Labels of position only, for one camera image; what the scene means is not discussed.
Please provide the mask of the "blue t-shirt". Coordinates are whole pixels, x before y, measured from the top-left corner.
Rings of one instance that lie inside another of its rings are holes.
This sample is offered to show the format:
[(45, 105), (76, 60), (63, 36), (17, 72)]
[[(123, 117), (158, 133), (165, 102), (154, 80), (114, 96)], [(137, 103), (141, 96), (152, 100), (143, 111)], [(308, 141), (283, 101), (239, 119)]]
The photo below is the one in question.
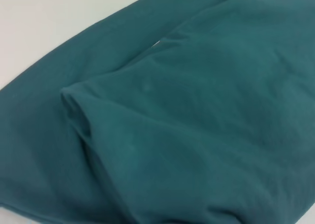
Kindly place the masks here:
[(0, 207), (43, 224), (295, 224), (315, 203), (315, 0), (139, 0), (0, 90)]

